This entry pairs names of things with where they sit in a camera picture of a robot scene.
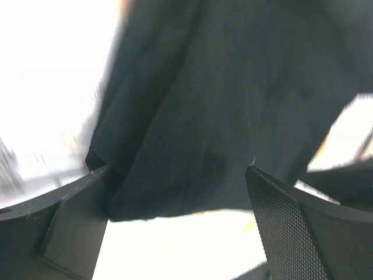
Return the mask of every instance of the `clothing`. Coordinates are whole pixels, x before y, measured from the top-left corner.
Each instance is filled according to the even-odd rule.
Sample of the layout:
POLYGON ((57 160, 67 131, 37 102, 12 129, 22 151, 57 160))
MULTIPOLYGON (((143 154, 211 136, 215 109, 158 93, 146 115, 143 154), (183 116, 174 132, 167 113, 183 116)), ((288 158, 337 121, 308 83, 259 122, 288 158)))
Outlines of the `clothing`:
POLYGON ((136 1, 86 159, 120 181, 112 221, 251 209, 253 163, 289 184, 305 173, 372 89, 372 4, 324 2, 136 1))

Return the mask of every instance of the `overexposed background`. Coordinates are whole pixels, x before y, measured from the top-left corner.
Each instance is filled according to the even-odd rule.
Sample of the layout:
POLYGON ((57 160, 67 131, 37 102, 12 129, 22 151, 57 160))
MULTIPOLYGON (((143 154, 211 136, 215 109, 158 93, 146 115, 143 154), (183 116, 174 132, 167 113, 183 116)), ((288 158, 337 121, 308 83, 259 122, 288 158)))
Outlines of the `overexposed background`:
MULTIPOLYGON (((0 208, 55 189, 56 177, 64 185, 84 174, 77 137, 93 112, 124 2, 0 1, 0 137, 15 151, 26 188, 0 197, 0 208), (77 172, 61 175, 67 170, 77 172), (45 180, 30 183, 35 178, 45 180)), ((351 161, 372 127, 373 99, 360 96, 310 168, 351 161)), ((109 223, 94 280, 229 280, 262 261, 250 212, 109 223)))

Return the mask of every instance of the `perforated surface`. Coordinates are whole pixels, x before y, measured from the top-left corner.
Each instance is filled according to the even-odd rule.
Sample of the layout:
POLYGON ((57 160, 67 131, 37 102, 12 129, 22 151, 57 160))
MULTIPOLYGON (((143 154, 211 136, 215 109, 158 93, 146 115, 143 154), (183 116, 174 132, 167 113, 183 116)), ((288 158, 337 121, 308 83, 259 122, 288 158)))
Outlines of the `perforated surface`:
POLYGON ((249 193, 273 280, 331 279, 296 201, 262 182, 249 193))

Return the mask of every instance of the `black mesh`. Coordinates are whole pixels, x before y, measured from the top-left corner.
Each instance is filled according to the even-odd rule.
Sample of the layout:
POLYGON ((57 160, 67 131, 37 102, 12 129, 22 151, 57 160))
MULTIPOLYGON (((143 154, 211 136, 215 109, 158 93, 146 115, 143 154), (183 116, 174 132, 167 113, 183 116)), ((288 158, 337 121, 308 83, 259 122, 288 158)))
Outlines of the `black mesh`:
POLYGON ((297 202, 265 180, 249 193, 273 279, 331 279, 297 202))

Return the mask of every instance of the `black fabric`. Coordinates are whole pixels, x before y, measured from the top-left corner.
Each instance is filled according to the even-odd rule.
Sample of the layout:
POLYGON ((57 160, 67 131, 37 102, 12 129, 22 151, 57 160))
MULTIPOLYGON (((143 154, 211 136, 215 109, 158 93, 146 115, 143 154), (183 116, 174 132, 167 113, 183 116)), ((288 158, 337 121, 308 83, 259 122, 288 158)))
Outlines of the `black fabric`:
POLYGON ((301 180, 341 205, 373 212, 373 158, 326 171, 313 171, 301 180))
POLYGON ((253 161, 294 184, 342 108, 371 89, 371 53, 362 62, 355 42, 370 43, 372 9, 350 20, 347 2, 364 4, 137 0, 86 160, 121 179, 110 219, 251 209, 253 161))

